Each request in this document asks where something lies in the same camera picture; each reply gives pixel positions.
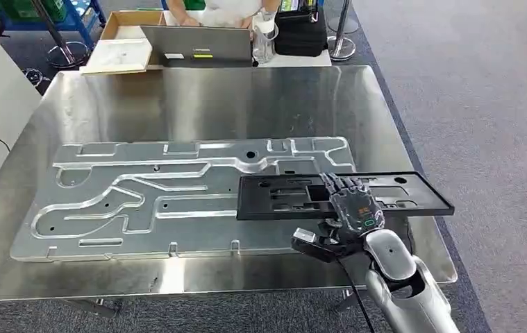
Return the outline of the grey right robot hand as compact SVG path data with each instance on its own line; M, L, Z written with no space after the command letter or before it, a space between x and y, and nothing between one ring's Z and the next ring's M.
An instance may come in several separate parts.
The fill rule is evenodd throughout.
M340 254L364 249L365 237L385 227L385 216L369 188L359 178L341 178L334 173L321 173L328 191L334 219L319 223L324 244Z

